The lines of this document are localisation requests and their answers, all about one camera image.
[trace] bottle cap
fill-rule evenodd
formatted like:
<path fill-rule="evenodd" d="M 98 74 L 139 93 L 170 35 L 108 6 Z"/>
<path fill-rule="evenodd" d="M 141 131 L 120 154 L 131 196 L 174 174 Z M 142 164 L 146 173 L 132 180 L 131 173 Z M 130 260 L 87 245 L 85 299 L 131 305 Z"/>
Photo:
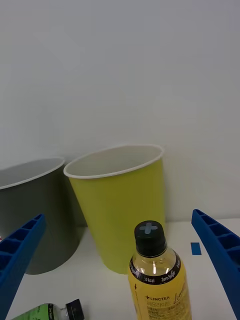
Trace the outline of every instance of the bottle cap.
<path fill-rule="evenodd" d="M 84 320 L 84 313 L 80 300 L 74 300 L 66 304 L 69 320 Z"/>
<path fill-rule="evenodd" d="M 134 230 L 136 250 L 144 257 L 156 257 L 162 254 L 167 243 L 162 225 L 153 220 L 139 223 Z"/>

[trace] green bottle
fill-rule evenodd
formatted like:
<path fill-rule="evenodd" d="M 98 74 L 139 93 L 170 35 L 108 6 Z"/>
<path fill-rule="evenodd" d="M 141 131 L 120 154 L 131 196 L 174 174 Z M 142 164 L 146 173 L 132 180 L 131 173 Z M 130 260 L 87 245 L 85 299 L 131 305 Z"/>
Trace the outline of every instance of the green bottle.
<path fill-rule="evenodd" d="M 80 300 L 74 300 L 60 309 L 52 303 L 45 303 L 27 311 L 12 320 L 84 320 Z"/>

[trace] white table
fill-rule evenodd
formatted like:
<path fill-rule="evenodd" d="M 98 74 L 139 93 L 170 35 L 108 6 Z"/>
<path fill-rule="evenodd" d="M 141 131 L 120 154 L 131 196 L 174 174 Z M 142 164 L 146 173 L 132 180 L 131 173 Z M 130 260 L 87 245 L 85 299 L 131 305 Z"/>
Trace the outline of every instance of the white table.
<path fill-rule="evenodd" d="M 240 219 L 219 220 L 240 235 Z M 236 320 L 211 260 L 190 222 L 171 222 L 167 242 L 187 270 L 193 320 Z M 192 255 L 191 242 L 200 242 L 202 255 Z M 63 265 L 40 275 L 25 274 L 7 320 L 43 303 L 63 308 L 79 298 L 86 320 L 135 320 L 126 275 L 105 267 L 88 229 L 75 254 Z"/>

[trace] yellow label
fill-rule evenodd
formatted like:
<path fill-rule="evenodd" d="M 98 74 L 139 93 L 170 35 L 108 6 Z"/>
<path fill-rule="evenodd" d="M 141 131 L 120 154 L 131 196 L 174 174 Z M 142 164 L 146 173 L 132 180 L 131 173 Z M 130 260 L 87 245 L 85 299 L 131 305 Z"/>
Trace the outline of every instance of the yellow label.
<path fill-rule="evenodd" d="M 138 278 L 138 271 L 129 267 L 128 280 L 138 320 L 192 320 L 186 270 L 182 261 L 176 275 L 169 273 L 168 277 L 148 277 L 141 273 L 141 280 Z"/>

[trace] yellow paper cup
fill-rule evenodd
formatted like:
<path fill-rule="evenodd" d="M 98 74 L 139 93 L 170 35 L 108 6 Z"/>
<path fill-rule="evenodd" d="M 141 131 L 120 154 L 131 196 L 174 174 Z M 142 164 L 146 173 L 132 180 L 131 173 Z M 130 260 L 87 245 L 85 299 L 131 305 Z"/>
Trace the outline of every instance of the yellow paper cup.
<path fill-rule="evenodd" d="M 144 220 L 165 224 L 163 153 L 158 145 L 124 145 L 64 168 L 104 264 L 117 273 L 127 273 L 135 226 Z"/>

